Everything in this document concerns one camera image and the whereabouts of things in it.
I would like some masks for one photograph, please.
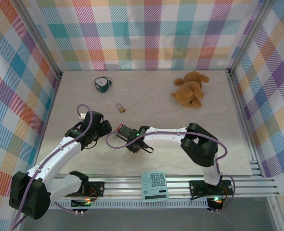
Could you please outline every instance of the cable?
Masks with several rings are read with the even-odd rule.
[[[19,216],[20,216],[20,213],[21,213],[21,211],[22,211],[23,205],[24,205],[24,203],[25,203],[25,201],[26,201],[27,193],[28,193],[28,191],[29,191],[29,189],[30,189],[30,187],[31,187],[31,184],[33,183],[35,177],[36,177],[37,174],[40,172],[40,169],[42,169],[42,168],[44,167],[44,165],[45,165],[55,154],[57,154],[61,149],[65,148],[66,146],[68,146],[68,145],[70,145],[71,143],[73,143],[73,142],[77,141],[78,139],[80,139],[80,138],[90,129],[90,126],[91,126],[92,120],[93,120],[92,111],[90,110],[90,108],[89,108],[87,105],[85,105],[85,104],[80,104],[80,105],[78,105],[78,107],[77,107],[77,113],[78,113],[78,115],[80,115],[79,108],[82,107],[82,106],[86,107],[86,108],[88,109],[88,111],[90,112],[90,122],[89,122],[89,124],[88,124],[87,129],[86,129],[85,131],[83,131],[79,136],[77,136],[76,138],[74,138],[73,140],[67,142],[66,144],[63,144],[60,148],[56,149],[53,153],[51,153],[51,154],[40,164],[39,169],[35,171],[35,174],[32,176],[31,180],[30,180],[29,183],[27,184],[26,190],[25,190],[25,192],[24,192],[24,194],[23,194],[23,197],[22,197],[22,200],[21,200],[21,203],[20,203],[18,212],[17,212],[17,214],[16,214],[15,219],[13,220],[13,223],[12,223],[12,225],[11,225],[10,231],[13,231],[13,230],[14,230],[14,226],[16,226],[16,222],[17,222],[17,220],[18,220],[18,218],[19,218]]]
[[[84,148],[84,150],[85,150],[85,149],[91,149],[91,148],[95,147],[95,146],[96,146],[96,144],[97,144],[97,141],[96,141],[96,143],[95,143],[92,147]]]
[[[228,191],[225,187],[222,187],[223,191],[225,192],[225,200],[228,199]]]
[[[196,196],[196,197],[194,197],[194,195],[190,198],[190,200],[191,201],[193,201],[193,200],[195,200],[195,199],[198,199],[198,198],[201,198],[201,197],[203,197],[203,196],[207,196],[207,195],[200,195],[200,196]]]
[[[235,185],[235,181],[234,181],[233,177],[230,176],[230,175],[227,175],[227,174],[222,175],[222,176],[223,176],[223,177],[229,177],[229,178],[231,178],[231,180],[232,180],[232,182],[233,182],[233,194],[232,194],[232,197],[231,197],[231,199],[230,199],[230,202],[228,202],[228,204],[227,204],[226,206],[224,206],[224,207],[221,209],[221,211],[222,211],[223,209],[226,209],[226,207],[228,207],[229,204],[232,202],[232,200],[233,200],[233,198],[234,198],[234,196],[235,196],[235,190],[236,190],[236,185]]]
[[[94,191],[94,193],[95,193],[95,196],[96,196],[96,198],[94,199],[93,198],[93,193],[91,192],[91,189]],[[94,201],[96,201],[97,200],[97,192],[96,192],[96,190],[94,189],[94,188],[90,188],[90,196],[91,196],[91,198],[92,198],[92,200],[94,200]]]
[[[14,225],[13,229],[17,228],[18,225],[27,217],[27,215],[24,215],[18,222],[17,224]]]
[[[63,206],[59,205],[59,204],[56,203],[56,202],[54,202],[54,204],[55,204],[56,206],[60,207],[62,210],[65,210],[65,211],[67,211],[67,212],[69,212],[69,213],[74,213],[74,214],[76,214],[74,211],[69,210],[69,209],[67,209],[67,208],[64,208]]]
[[[217,166],[217,170],[219,170],[219,165],[218,165],[217,161],[220,160],[220,159],[222,159],[222,158],[224,158],[224,157],[228,154],[228,149],[227,149],[227,147],[226,147],[223,143],[221,143],[219,140],[216,140],[216,139],[214,139],[214,138],[212,138],[212,137],[210,137],[210,136],[207,136],[207,135],[204,135],[204,134],[200,134],[200,133],[197,133],[197,132],[191,132],[191,131],[182,131],[182,132],[176,132],[176,131],[152,131],[152,132],[148,132],[148,133],[145,133],[145,134],[143,134],[143,135],[138,136],[138,137],[135,138],[133,141],[130,141],[129,143],[127,143],[127,144],[125,144],[125,145],[123,145],[123,146],[114,147],[114,146],[112,146],[112,145],[109,144],[108,138],[109,138],[109,136],[111,136],[112,134],[117,133],[117,132],[118,132],[118,131],[112,131],[112,132],[110,132],[110,133],[106,136],[106,138],[105,138],[105,142],[107,143],[107,145],[108,145],[110,148],[113,148],[113,149],[125,148],[125,147],[131,145],[132,143],[134,143],[135,141],[137,141],[138,139],[142,138],[142,137],[150,136],[150,135],[155,135],[155,134],[195,135],[195,136],[199,136],[199,137],[202,137],[202,138],[206,138],[206,139],[208,139],[208,140],[210,140],[210,141],[213,141],[213,142],[219,144],[219,145],[224,149],[224,154],[221,155],[221,156],[219,156],[219,157],[217,157],[216,160],[215,160],[216,166]]]

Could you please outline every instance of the red wire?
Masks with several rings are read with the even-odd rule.
[[[225,199],[227,200],[228,199],[228,191],[225,187],[222,187],[224,192],[225,192]]]
[[[95,193],[95,196],[96,196],[95,199],[93,198],[93,193],[91,192],[91,190],[93,190],[94,193]],[[97,192],[96,192],[96,190],[94,188],[90,188],[90,196],[91,196],[92,200],[94,200],[94,201],[97,200]]]

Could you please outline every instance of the calculator display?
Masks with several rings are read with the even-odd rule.
[[[154,196],[146,196],[145,199],[146,200],[150,200],[150,199],[158,199],[158,198],[166,198],[167,195],[154,195]]]

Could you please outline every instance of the metal bracket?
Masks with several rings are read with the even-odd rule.
[[[232,195],[232,185],[230,180],[221,180],[217,186],[206,184],[203,180],[189,181],[191,196],[226,196]]]
[[[104,193],[104,182],[103,181],[90,181],[88,183],[89,190],[91,192],[92,197],[103,197]]]

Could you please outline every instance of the calculator keypad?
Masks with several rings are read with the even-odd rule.
[[[142,194],[160,194],[159,190],[166,190],[166,179],[163,172],[141,174]]]

